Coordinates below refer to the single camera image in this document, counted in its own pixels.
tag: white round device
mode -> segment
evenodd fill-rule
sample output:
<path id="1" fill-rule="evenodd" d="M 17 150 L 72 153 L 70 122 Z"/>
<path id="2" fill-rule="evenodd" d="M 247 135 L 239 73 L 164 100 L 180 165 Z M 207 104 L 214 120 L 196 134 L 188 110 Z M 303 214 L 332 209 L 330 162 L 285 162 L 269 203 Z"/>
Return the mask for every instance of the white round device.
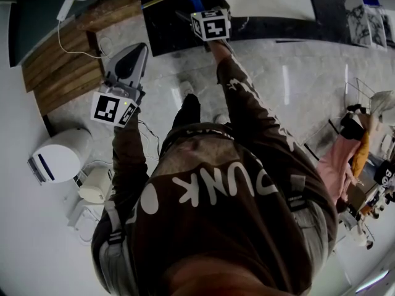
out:
<path id="1" fill-rule="evenodd" d="M 80 172 L 92 150 L 91 134 L 73 128 L 49 138 L 33 154 L 35 165 L 46 182 L 60 183 Z"/>

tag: sleeve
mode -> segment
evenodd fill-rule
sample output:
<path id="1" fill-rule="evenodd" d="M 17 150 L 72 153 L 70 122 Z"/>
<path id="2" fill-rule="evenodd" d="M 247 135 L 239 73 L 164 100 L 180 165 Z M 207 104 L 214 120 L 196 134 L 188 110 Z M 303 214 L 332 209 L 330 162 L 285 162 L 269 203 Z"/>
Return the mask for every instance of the sleeve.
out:
<path id="1" fill-rule="evenodd" d="M 291 203 L 298 195 L 321 208 L 323 220 L 316 222 L 316 230 L 325 246 L 326 252 L 322 254 L 326 260 L 324 254 L 330 253 L 335 244 L 338 220 L 321 177 L 296 140 L 265 105 L 234 56 L 220 62 L 217 77 L 225 93 L 235 139 L 262 162 L 291 211 L 301 209 Z"/>
<path id="2" fill-rule="evenodd" d="M 117 206 L 130 197 L 137 200 L 149 178 L 138 129 L 138 112 L 133 114 L 124 128 L 114 129 L 112 184 L 115 191 L 113 200 Z"/>

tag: orange garment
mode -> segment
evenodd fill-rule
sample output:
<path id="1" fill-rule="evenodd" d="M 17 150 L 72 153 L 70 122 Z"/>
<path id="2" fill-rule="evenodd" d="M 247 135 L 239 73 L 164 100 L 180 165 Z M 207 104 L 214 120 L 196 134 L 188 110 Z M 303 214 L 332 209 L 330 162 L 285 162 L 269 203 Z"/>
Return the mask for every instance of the orange garment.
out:
<path id="1" fill-rule="evenodd" d="M 368 215 L 372 211 L 372 208 L 369 205 L 365 205 L 361 208 L 360 213 L 364 216 Z"/>
<path id="2" fill-rule="evenodd" d="M 360 146 L 354 155 L 352 160 L 351 171 L 352 174 L 358 178 L 362 170 L 364 169 L 366 160 L 369 156 L 369 132 L 366 131 L 360 140 Z"/>

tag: shoe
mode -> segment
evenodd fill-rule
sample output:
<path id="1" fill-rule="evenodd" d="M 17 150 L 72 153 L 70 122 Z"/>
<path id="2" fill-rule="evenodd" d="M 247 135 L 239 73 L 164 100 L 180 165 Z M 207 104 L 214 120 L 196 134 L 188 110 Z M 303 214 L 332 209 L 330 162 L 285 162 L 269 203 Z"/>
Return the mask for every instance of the shoe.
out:
<path id="1" fill-rule="evenodd" d="M 352 113 L 347 113 L 346 116 L 344 116 L 340 121 L 340 125 L 343 127 L 347 127 L 351 119 L 352 119 Z"/>
<path id="2" fill-rule="evenodd" d="M 230 123 L 230 118 L 229 118 L 229 116 L 227 116 L 225 114 L 218 114 L 214 117 L 213 121 L 214 121 L 214 124 L 225 125 L 226 123 Z"/>
<path id="3" fill-rule="evenodd" d="M 182 100 L 185 100 L 188 94 L 194 94 L 193 87 L 189 81 L 183 81 L 178 86 Z"/>
<path id="4" fill-rule="evenodd" d="M 356 112 L 356 110 L 359 110 L 362 106 L 360 104 L 354 104 L 354 105 L 350 105 L 347 106 L 347 110 L 350 112 Z"/>

